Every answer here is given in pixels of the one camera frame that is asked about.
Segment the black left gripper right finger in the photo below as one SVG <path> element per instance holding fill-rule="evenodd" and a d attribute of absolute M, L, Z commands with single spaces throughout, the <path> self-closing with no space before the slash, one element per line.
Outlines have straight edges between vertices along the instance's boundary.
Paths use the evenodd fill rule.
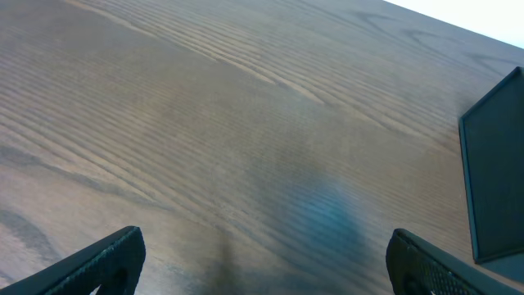
<path fill-rule="evenodd" d="M 523 295 L 406 229 L 395 229 L 386 268 L 396 295 Z"/>

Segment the dark green box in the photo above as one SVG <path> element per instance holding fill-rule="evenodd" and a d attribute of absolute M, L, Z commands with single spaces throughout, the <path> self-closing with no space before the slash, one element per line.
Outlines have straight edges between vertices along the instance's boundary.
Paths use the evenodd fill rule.
<path fill-rule="evenodd" d="M 523 252 L 523 68 L 458 121 L 472 252 L 477 264 Z"/>

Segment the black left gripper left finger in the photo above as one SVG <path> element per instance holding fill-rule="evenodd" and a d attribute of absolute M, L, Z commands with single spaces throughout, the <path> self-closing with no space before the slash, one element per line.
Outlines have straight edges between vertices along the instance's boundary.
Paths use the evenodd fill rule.
<path fill-rule="evenodd" d="M 146 258 L 142 231 L 127 226 L 21 281 L 1 295 L 133 295 Z"/>

